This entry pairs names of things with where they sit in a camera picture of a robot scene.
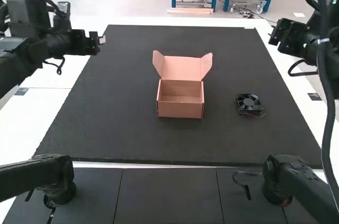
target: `computer fan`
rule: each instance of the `computer fan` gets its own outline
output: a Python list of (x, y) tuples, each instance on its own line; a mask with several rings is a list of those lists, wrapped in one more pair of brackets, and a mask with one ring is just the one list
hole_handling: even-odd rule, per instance
[(237, 94), (235, 101), (240, 115), (261, 115), (264, 110), (256, 94)]

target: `white table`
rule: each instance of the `white table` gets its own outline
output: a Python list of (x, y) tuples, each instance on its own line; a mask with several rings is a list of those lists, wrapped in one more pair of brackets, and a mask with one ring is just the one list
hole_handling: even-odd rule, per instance
[[(180, 17), (129, 17), (112, 21), (104, 17), (78, 17), (72, 19), (74, 29), (98, 31), (103, 34), (109, 24), (122, 25), (175, 25), (175, 26), (214, 26), (256, 28), (264, 42), (272, 60), (286, 83), (291, 95), (305, 118), (318, 144), (321, 146), (327, 108), (323, 101), (312, 101), (307, 93), (315, 90), (305, 77), (290, 77), (287, 74), (294, 60), (288, 55), (281, 54), (275, 46), (268, 44), (271, 26), (263, 19), (218, 19), (218, 18), (180, 18)], [(20, 162), (31, 158), (39, 146), (55, 116), (60, 110), (78, 76), (85, 67), (89, 57), (66, 56), (63, 74), (58, 76), (54, 66), (44, 65), (44, 69), (36, 71), (27, 78), (20, 87), (29, 90), (23, 96), (13, 96), (0, 110), (0, 165)], [(338, 123), (335, 122), (332, 136), (331, 160), (333, 169), (339, 174)], [(75, 167), (104, 167), (104, 168), (142, 168), (142, 167), (184, 167), (164, 165), (131, 165), (110, 163), (77, 163)], [(316, 171), (324, 179), (322, 171)], [(3, 222), (14, 199), (0, 203), (0, 223)]]

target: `cart wheel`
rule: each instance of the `cart wheel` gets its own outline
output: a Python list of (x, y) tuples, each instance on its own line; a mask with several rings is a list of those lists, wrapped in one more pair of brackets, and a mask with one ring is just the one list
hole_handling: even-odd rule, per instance
[(257, 5), (257, 6), (256, 6), (256, 12), (257, 12), (258, 14), (263, 13), (263, 7), (262, 7), (261, 5)]

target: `cardboard box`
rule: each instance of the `cardboard box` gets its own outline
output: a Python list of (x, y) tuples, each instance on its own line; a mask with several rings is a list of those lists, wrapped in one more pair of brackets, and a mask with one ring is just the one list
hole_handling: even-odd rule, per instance
[(159, 117), (202, 118), (202, 79), (212, 67), (212, 53), (202, 58), (163, 56), (153, 51), (158, 71), (157, 113)]

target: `black cable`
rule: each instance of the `black cable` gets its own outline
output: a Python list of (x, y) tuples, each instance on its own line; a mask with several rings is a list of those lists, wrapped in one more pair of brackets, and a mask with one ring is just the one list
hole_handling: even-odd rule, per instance
[(235, 171), (233, 173), (233, 176), (232, 176), (233, 182), (235, 182), (237, 185), (239, 185), (240, 187), (242, 187), (245, 190), (245, 193), (246, 193), (246, 196), (247, 196), (248, 200), (252, 200), (251, 194), (249, 192), (248, 185), (247, 184), (242, 184), (241, 182), (239, 182), (238, 180), (235, 179), (235, 176), (238, 175), (238, 174), (249, 175), (249, 176), (260, 176), (263, 173), (262, 172), (260, 172), (260, 173), (253, 173), (253, 172), (247, 172), (247, 171)]
[(0, 7), (0, 31), (1, 32), (5, 32), (8, 29), (8, 23), (5, 22), (7, 16), (8, 16), (8, 6), (5, 3)]
[(64, 17), (64, 16), (66, 15), (65, 12), (62, 12), (62, 11), (59, 9), (58, 5), (56, 5), (52, 0), (45, 0), (45, 1), (46, 1), (46, 3), (48, 3), (49, 5), (51, 5), (52, 8), (54, 8), (54, 13), (57, 14), (58, 16)]
[(60, 65), (57, 65), (57, 64), (54, 64), (54, 63), (48, 62), (48, 61), (43, 61), (43, 63), (44, 64), (49, 64), (49, 65), (53, 65), (53, 66), (57, 67), (57, 74), (61, 75), (61, 73), (62, 73), (61, 69), (62, 69), (66, 59), (65, 59), (65, 57), (62, 57), (60, 59), (62, 60)]
[(326, 0), (318, 0), (318, 7), (320, 11), (320, 38), (319, 38), (319, 48), (317, 53), (317, 67), (320, 81), (323, 85), (323, 89), (327, 101), (327, 117), (324, 128), (323, 142), (322, 142), (322, 151), (321, 159), (322, 165), (327, 179), (328, 187), (332, 193), (335, 206), (339, 212), (338, 200), (339, 200), (339, 188), (337, 181), (335, 179), (332, 163), (330, 159), (330, 149), (331, 149), (331, 137), (333, 131), (333, 125), (335, 121), (335, 101), (331, 83), (327, 76), (326, 68), (326, 56), (333, 55), (333, 46), (329, 41), (329, 26), (328, 26), (328, 16), (327, 16), (327, 3)]
[(288, 75), (290, 77), (299, 77), (299, 76), (312, 76), (312, 75), (318, 75), (318, 71), (308, 71), (308, 72), (299, 72), (299, 73), (292, 73), (292, 70), (297, 67), (299, 64), (302, 64), (303, 62), (306, 62), (305, 59), (301, 59), (299, 61), (296, 61), (288, 70)]

